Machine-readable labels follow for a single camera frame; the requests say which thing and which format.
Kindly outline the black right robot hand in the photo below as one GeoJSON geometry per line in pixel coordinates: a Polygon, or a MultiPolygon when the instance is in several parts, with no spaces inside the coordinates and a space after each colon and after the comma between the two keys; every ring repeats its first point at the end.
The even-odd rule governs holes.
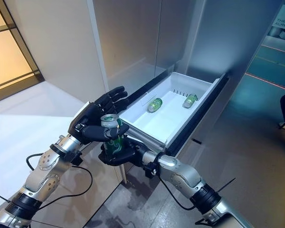
{"type": "Polygon", "coordinates": [[[129,137],[125,137],[123,143],[122,150],[118,154],[112,156],[107,155],[107,151],[103,143],[101,146],[102,151],[98,155],[100,161],[110,166],[119,166],[130,162],[137,167],[142,167],[142,154],[139,152],[139,148],[142,146],[142,144],[139,141],[129,137]]]}

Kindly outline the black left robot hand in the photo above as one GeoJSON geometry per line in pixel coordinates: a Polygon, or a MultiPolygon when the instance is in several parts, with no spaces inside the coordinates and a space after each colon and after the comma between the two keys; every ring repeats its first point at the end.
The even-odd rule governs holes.
{"type": "Polygon", "coordinates": [[[91,142],[107,142],[124,135],[128,125],[109,129],[101,125],[101,117],[106,114],[118,114],[129,104],[128,93],[124,86],[119,86],[105,93],[87,106],[72,120],[68,133],[82,144],[91,142]]]}

